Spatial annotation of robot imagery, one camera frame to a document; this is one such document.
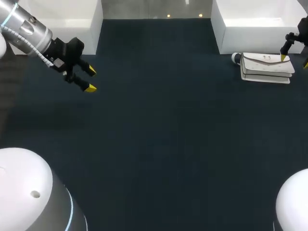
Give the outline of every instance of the wall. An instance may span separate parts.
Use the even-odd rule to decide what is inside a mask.
[[[308,12],[308,0],[298,0]],[[105,19],[210,18],[212,0],[102,0]]]

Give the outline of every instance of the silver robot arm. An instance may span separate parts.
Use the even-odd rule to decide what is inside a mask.
[[[96,74],[92,66],[81,59],[84,43],[78,38],[68,43],[59,38],[53,40],[52,32],[13,0],[0,0],[0,58],[6,50],[5,41],[28,56],[38,56],[48,67],[62,73],[65,81],[77,84],[83,91],[96,91],[73,71],[74,66],[79,65],[88,75]]]

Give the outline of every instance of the small hole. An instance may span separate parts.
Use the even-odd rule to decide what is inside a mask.
[[[32,191],[31,196],[34,198],[40,198],[40,193],[38,191]]]

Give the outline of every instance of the bag flap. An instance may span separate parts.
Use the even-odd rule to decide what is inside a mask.
[[[290,77],[290,74],[295,73],[291,61],[266,63],[257,59],[250,59],[242,56],[241,63],[245,67],[247,74]]]
[[[274,64],[285,63],[290,61],[290,57],[286,56],[283,62],[281,62],[281,56],[276,54],[255,54],[255,53],[243,53],[243,56],[248,59],[258,60],[261,62]]]

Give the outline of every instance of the white cylinder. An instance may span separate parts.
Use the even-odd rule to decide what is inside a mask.
[[[44,159],[0,149],[0,231],[87,231],[86,218]]]
[[[283,231],[308,231],[308,169],[284,183],[277,197],[276,213]]]
[[[6,52],[6,43],[4,37],[0,33],[0,59],[4,56],[5,52]]]

